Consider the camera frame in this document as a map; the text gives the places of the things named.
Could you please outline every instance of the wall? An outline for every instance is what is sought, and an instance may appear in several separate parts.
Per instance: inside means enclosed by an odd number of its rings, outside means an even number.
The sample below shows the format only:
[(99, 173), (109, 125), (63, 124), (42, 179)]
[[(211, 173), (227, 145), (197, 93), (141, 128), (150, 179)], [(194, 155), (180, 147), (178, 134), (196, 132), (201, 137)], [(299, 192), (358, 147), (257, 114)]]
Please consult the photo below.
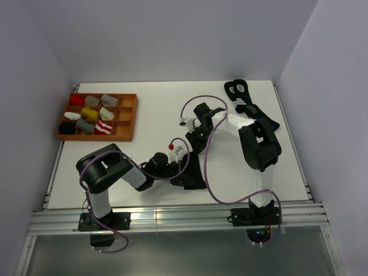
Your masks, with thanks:
[(71, 86), (23, 2), (0, 3), (0, 274), (12, 275), (46, 193)]
[(368, 270), (367, 11), (366, 0), (319, 0), (278, 86), (349, 275)]
[(278, 79), (317, 0), (24, 0), (74, 82)]

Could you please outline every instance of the white table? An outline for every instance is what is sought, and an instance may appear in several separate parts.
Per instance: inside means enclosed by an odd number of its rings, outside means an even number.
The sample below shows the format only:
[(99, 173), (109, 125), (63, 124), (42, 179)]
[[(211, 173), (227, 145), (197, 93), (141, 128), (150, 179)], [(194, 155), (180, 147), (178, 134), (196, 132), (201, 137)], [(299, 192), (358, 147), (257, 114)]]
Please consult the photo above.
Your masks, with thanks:
[[(237, 114), (224, 91), (225, 81), (215, 82), (144, 82), (144, 83), (84, 83), (79, 93), (135, 93), (138, 108), (132, 142), (116, 142), (119, 148), (136, 163), (148, 161), (156, 152), (168, 152), (174, 137), (185, 138), (186, 128), (179, 126), (179, 113), (190, 98), (209, 94), (224, 99), (229, 112)], [(270, 118), (280, 123), (275, 132), (282, 147), (282, 155), (275, 167), (273, 190), (281, 201), (308, 200), (288, 131), (270, 80), (248, 81), (252, 100)], [(200, 98), (189, 104), (184, 116), (193, 116), (193, 109), (201, 102), (210, 108), (222, 106), (211, 98)], [(109, 143), (66, 141), (55, 174), (49, 209), (80, 208), (85, 199), (78, 183), (77, 161)], [(234, 201), (254, 190), (255, 171), (244, 160), (239, 139), (218, 131), (214, 134), (208, 159), (209, 183), (222, 201)], [(213, 204), (207, 190), (186, 191), (168, 181), (156, 181), (141, 193), (123, 180), (110, 189), (112, 206), (170, 206)]]

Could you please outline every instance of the wooden organizer tray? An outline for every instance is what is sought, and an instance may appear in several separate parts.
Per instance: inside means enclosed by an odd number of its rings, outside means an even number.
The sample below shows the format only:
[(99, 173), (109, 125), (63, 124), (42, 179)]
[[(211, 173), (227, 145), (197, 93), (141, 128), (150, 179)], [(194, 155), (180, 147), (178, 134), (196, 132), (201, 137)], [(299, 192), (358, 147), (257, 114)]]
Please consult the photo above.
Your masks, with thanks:
[[(98, 111), (98, 120), (91, 121), (86, 120), (83, 116), (82, 119), (88, 122), (89, 124), (94, 124), (96, 126), (98, 121), (102, 121), (106, 124), (112, 125), (112, 131), (110, 135), (98, 135), (96, 134), (96, 129), (94, 128), (93, 134), (84, 134), (76, 125), (76, 120), (69, 120), (63, 117), (60, 123), (62, 122), (72, 122), (75, 124), (76, 131), (74, 134), (61, 134), (59, 130), (57, 130), (57, 137), (63, 141), (132, 141), (133, 139), (133, 129), (134, 122), (136, 118), (137, 111), (137, 95), (136, 94), (107, 94), (111, 97), (117, 98), (117, 106), (103, 106), (102, 102), (99, 103), (99, 106), (90, 106), (92, 110)], [(85, 99), (88, 95), (95, 96), (101, 99), (103, 94), (94, 94), (94, 93), (78, 93), (82, 99)], [(70, 104), (68, 100), (68, 105), (65, 108), (64, 112), (74, 112), (81, 114), (84, 106), (73, 106)], [(114, 112), (114, 119), (111, 121), (104, 121), (99, 116), (100, 108), (106, 108), (108, 111)]]

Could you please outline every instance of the gray floor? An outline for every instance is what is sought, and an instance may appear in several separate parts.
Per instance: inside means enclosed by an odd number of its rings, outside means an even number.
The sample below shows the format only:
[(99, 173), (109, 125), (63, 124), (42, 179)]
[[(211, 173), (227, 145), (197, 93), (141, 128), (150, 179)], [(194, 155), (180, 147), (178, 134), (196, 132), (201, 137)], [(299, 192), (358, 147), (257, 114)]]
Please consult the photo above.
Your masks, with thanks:
[(319, 227), (287, 228), (263, 249), (239, 229), (129, 237), (118, 254), (91, 251), (86, 235), (38, 237), (27, 275), (333, 275)]

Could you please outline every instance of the red and white striped sock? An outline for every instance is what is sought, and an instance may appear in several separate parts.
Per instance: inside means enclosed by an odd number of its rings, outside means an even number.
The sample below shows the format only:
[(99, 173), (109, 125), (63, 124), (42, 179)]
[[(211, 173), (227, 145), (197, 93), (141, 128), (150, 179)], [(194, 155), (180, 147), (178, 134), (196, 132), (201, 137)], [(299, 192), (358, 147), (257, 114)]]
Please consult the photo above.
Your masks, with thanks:
[(98, 135), (110, 135), (113, 127), (104, 122), (98, 121), (97, 125), (95, 126), (95, 129)]

